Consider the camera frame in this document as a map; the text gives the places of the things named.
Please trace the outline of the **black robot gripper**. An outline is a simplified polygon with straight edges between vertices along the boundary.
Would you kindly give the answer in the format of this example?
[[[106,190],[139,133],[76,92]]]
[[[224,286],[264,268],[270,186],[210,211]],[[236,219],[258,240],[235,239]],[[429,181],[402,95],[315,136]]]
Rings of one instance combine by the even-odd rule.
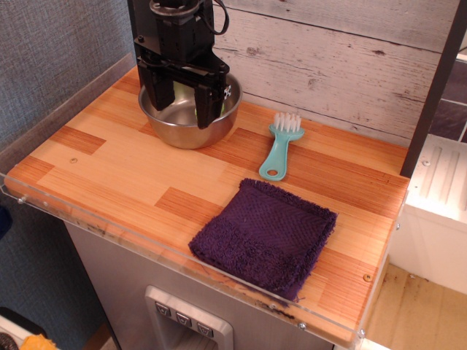
[[[229,25],[224,12],[217,30],[212,9],[136,9],[139,79],[157,111],[174,102],[178,82],[194,89],[200,129],[221,115],[230,67],[213,47],[215,37],[225,34]]]

